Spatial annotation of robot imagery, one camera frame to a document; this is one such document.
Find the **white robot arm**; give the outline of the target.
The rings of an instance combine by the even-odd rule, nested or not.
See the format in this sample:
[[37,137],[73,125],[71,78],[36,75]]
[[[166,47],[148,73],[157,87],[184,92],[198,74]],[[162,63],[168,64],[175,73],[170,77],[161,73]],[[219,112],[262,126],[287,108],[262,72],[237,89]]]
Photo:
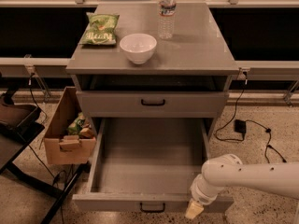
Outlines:
[[245,187],[299,199],[299,163],[243,164],[234,154],[207,160],[193,180],[185,217],[194,219],[225,187]]

